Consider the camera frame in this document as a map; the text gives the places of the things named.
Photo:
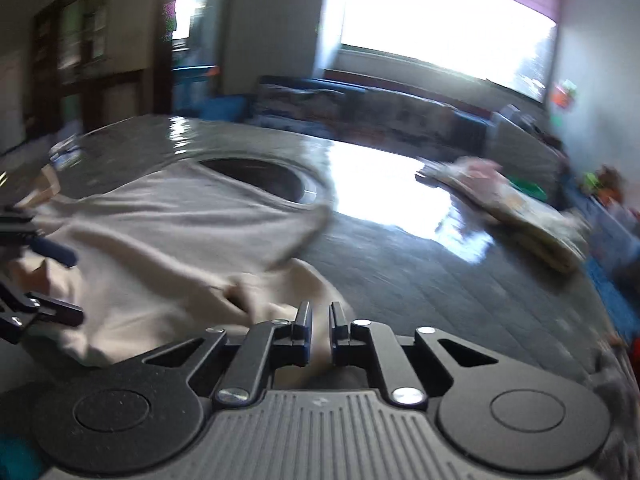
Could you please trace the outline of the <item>blue white cabinet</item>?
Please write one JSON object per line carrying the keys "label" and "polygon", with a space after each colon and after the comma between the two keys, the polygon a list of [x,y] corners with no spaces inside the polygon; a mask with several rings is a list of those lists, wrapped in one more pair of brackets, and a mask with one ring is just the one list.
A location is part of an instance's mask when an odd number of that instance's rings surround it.
{"label": "blue white cabinet", "polygon": [[177,116],[198,117],[217,91],[218,65],[178,66],[171,70],[171,111]]}

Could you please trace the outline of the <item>cream beige garment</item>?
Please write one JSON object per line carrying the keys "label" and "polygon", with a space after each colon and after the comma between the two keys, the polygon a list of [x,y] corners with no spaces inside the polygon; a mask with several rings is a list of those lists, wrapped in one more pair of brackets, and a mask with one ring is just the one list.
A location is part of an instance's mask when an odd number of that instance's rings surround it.
{"label": "cream beige garment", "polygon": [[87,366],[109,366],[213,326],[242,336],[312,307],[307,375],[330,365],[328,307],[338,290],[297,258],[328,224],[326,200],[298,204],[197,162],[176,162],[81,200],[35,211],[44,236],[76,252],[66,268],[26,250],[11,266],[24,289],[76,304],[76,328],[35,332]]}

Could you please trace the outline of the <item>blue sofa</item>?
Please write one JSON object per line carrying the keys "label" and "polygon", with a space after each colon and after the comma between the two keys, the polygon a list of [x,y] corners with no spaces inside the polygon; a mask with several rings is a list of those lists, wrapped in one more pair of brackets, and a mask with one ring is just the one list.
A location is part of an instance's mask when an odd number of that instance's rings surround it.
{"label": "blue sofa", "polygon": [[[463,156],[486,158],[492,113],[480,115],[423,96],[348,82],[263,76],[253,94],[215,98],[200,117],[454,162]],[[518,116],[498,113],[541,140],[515,121]]]}

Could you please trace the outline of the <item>dark wooden door frame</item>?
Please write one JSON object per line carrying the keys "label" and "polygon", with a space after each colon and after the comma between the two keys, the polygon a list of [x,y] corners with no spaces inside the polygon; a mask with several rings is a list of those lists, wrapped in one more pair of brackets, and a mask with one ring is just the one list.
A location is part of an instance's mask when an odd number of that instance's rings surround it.
{"label": "dark wooden door frame", "polygon": [[151,73],[153,113],[175,115],[171,111],[171,70],[174,67],[218,65],[220,74],[213,99],[221,94],[224,43],[229,28],[230,6],[231,0],[154,1]]}

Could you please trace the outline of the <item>pink clothing in plastic bag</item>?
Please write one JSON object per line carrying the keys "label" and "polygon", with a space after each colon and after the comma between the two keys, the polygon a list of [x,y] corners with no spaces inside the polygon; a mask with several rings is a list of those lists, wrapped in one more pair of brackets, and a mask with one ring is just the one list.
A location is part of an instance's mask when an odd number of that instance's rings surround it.
{"label": "pink clothing in plastic bag", "polygon": [[439,182],[494,218],[513,217],[525,210],[526,200],[489,159],[461,157],[455,162],[426,160],[416,173],[419,180]]}

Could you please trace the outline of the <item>plush toy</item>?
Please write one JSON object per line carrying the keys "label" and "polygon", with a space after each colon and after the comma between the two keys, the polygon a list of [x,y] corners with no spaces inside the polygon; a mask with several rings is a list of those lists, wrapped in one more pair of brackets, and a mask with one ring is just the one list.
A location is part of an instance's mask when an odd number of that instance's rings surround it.
{"label": "plush toy", "polygon": [[586,172],[580,190],[605,207],[624,203],[622,176],[609,166],[601,166],[595,172]]}

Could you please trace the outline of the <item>colourful pinwheel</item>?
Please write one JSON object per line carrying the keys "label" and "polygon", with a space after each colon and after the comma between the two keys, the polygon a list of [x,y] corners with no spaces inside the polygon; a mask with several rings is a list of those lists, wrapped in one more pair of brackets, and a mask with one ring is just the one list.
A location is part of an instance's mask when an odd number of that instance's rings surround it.
{"label": "colourful pinwheel", "polygon": [[577,94],[577,86],[573,81],[564,79],[558,81],[551,93],[551,102],[561,110],[569,110],[575,100]]}

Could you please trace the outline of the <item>white refrigerator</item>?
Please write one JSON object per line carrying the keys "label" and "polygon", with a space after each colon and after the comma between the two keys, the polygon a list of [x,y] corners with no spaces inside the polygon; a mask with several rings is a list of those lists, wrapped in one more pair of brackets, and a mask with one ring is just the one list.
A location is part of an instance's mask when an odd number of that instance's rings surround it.
{"label": "white refrigerator", "polygon": [[20,52],[2,55],[0,66],[0,150],[6,153],[25,140],[23,71]]}

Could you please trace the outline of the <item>grey quilted star table cover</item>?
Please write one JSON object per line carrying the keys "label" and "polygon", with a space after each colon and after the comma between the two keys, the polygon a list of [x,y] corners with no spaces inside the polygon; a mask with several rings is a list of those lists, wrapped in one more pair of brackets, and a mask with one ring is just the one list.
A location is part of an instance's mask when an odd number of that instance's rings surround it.
{"label": "grey quilted star table cover", "polygon": [[311,171],[333,192],[329,226],[299,252],[357,314],[406,332],[431,323],[585,382],[614,414],[601,474],[639,474],[639,401],[624,345],[586,271],[562,275],[419,163],[372,148],[228,122],[143,116],[81,136],[66,196],[111,191],[178,159],[245,155]]}

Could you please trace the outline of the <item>green bowl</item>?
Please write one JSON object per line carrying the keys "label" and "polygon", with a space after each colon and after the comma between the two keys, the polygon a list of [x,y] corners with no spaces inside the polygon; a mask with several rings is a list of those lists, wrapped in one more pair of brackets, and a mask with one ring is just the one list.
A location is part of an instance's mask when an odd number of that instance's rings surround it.
{"label": "green bowl", "polygon": [[530,198],[545,203],[548,200],[546,191],[535,182],[530,182],[516,177],[508,177],[508,181],[512,188],[518,190]]}

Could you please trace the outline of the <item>grey pillow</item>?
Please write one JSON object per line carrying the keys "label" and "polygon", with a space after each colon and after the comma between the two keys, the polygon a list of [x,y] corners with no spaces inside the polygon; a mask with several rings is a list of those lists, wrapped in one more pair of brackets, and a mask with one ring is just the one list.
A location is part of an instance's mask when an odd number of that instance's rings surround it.
{"label": "grey pillow", "polygon": [[563,165],[560,152],[499,113],[492,113],[486,134],[485,157],[496,162],[506,177],[539,185],[555,199]]}

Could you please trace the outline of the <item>window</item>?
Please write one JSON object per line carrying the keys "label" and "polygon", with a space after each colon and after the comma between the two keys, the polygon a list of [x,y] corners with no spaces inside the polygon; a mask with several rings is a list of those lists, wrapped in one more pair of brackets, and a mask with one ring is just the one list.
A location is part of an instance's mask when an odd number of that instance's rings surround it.
{"label": "window", "polygon": [[558,23],[512,0],[345,0],[341,43],[541,102]]}

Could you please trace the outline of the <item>dark wooden cabinet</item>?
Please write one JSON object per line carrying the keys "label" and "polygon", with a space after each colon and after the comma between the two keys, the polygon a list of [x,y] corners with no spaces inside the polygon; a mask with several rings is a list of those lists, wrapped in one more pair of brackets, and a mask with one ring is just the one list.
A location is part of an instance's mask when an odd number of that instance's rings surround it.
{"label": "dark wooden cabinet", "polygon": [[107,66],[107,0],[54,0],[32,19],[27,136],[81,133],[140,115],[144,70]]}

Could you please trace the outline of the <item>yellow floral folded cloth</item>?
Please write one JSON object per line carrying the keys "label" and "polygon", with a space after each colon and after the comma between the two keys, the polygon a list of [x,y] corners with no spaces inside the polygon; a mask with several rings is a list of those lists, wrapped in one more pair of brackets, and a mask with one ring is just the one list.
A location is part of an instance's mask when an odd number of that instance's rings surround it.
{"label": "yellow floral folded cloth", "polygon": [[518,243],[551,269],[571,274],[586,262],[591,228],[579,211],[558,211],[516,191],[500,196],[487,208],[514,229]]}

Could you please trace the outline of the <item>round black induction cooktop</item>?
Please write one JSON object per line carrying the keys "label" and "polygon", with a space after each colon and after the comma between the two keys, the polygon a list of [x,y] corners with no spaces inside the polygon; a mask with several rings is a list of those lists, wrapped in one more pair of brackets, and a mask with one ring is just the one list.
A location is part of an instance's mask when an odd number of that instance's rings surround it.
{"label": "round black induction cooktop", "polygon": [[322,186],[317,179],[288,162],[227,156],[201,159],[200,164],[292,203],[312,204],[323,197]]}

